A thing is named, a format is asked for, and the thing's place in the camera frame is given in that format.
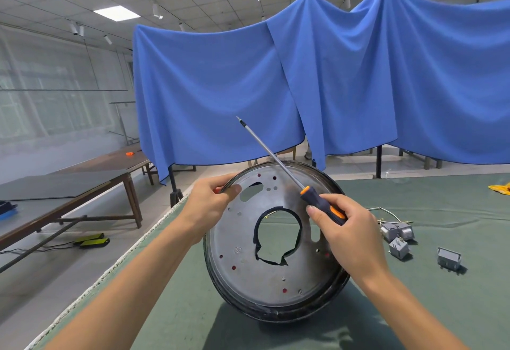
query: orange screwdriver handle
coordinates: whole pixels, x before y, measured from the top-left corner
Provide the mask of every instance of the orange screwdriver handle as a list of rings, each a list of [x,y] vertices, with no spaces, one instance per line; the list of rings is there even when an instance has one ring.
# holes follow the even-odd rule
[[[347,221],[345,212],[335,209],[327,200],[323,199],[313,187],[306,186],[301,192],[301,198],[308,203],[308,205],[315,206],[325,212],[335,223],[343,225]]]

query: floor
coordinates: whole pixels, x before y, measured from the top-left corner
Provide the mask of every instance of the floor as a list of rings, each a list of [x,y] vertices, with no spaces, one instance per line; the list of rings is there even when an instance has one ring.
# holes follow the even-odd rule
[[[297,160],[308,162],[304,159],[306,149],[306,144],[298,146]],[[391,146],[383,147],[382,157],[383,178],[510,172],[510,165],[476,166],[450,162],[443,162],[442,169],[423,170],[423,162],[406,154],[399,157],[398,149]],[[292,154],[282,155],[282,158],[291,159]],[[375,149],[373,154],[365,151],[348,157],[328,157],[326,165],[325,172],[335,180],[371,179],[375,173]],[[198,166],[196,172],[175,173],[175,180],[186,194],[196,179],[241,171],[246,167],[246,162]],[[78,224],[51,244],[66,243],[77,236],[98,231],[111,239],[110,244],[95,250],[36,252],[0,274],[0,338],[3,350],[25,348],[169,210],[169,187],[158,184],[151,186],[140,171],[133,175],[133,181],[143,215],[141,229],[138,230],[128,220]],[[129,211],[124,188],[120,186],[74,211],[73,216],[122,214]],[[10,249],[29,248],[50,235],[58,226],[48,225],[42,233],[33,234]],[[13,254],[0,255],[0,265],[14,257]]]

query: circular metal plate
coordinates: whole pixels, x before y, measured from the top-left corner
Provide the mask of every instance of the circular metal plate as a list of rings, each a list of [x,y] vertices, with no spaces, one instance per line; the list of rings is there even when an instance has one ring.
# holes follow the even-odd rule
[[[296,161],[284,164],[319,194],[343,194],[320,170]],[[324,307],[343,289],[349,275],[331,254],[322,233],[319,241],[312,240],[307,204],[299,188],[274,161],[246,169],[224,189],[234,184],[243,191],[262,184],[262,191],[249,200],[242,192],[204,237],[207,270],[220,295],[244,314],[267,322],[296,321]],[[258,228],[264,216],[277,210],[295,216],[300,226],[295,249],[279,263],[258,256]]]

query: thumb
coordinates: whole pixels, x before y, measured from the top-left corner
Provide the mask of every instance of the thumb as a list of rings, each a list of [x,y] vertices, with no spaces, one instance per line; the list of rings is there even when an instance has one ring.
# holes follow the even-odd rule
[[[241,186],[240,185],[232,185],[228,189],[226,189],[223,193],[220,193],[217,195],[217,197],[225,204],[227,205],[230,203],[234,198],[238,196],[238,194],[241,192]]]
[[[315,206],[308,205],[307,213],[322,230],[322,233],[327,240],[329,240],[329,238],[332,237],[334,233],[338,232],[338,228],[341,228],[341,226],[335,224],[335,222],[331,220],[331,218],[329,218],[325,212],[316,208]]]

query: blue curtain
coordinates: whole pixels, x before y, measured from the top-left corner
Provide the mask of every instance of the blue curtain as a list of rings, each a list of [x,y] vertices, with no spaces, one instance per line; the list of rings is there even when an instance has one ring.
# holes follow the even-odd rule
[[[235,31],[138,26],[142,149],[159,171],[263,156],[307,134],[325,155],[391,143],[430,157],[510,163],[510,0],[296,0]]]

